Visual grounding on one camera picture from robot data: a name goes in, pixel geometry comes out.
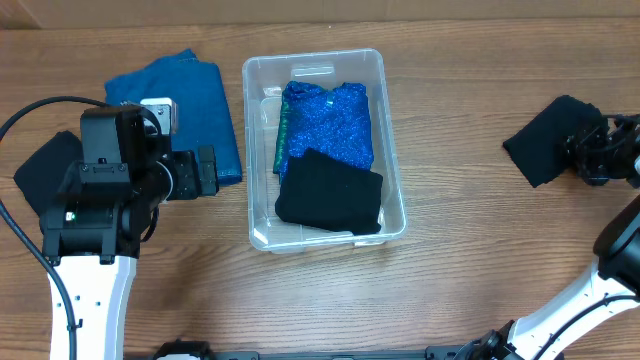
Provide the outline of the blue green sequin cloth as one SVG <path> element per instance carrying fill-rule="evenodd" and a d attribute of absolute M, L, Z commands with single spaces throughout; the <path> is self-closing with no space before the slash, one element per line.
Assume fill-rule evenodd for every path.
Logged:
<path fill-rule="evenodd" d="M 281 97 L 273 172 L 284 177 L 291 157 L 313 149 L 359 169 L 374 161 L 366 86 L 345 82 L 333 89 L 291 81 Z"/>

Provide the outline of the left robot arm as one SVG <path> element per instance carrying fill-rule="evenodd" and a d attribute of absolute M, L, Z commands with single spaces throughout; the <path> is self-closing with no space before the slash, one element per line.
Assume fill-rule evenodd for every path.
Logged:
<path fill-rule="evenodd" d="M 40 218 L 43 253 L 67 293 L 52 297 L 53 359 L 121 359 L 140 247 L 161 204 L 201 193 L 193 151 L 173 151 L 178 107 L 169 98 L 95 107 L 80 119 L 79 185 Z"/>

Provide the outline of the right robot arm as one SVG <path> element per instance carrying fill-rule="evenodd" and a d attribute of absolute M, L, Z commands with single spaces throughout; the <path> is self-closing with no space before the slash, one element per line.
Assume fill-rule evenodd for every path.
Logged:
<path fill-rule="evenodd" d="M 579 174 L 602 184 L 612 174 L 593 166 L 613 165 L 639 187 L 639 117 L 612 115 L 615 130 L 600 139 L 600 129 L 568 140 Z M 536 312 L 510 321 L 464 345 L 457 359 L 559 359 L 565 348 L 599 324 L 639 306 L 639 200 L 634 199 L 600 233 L 595 257 L 567 288 Z"/>

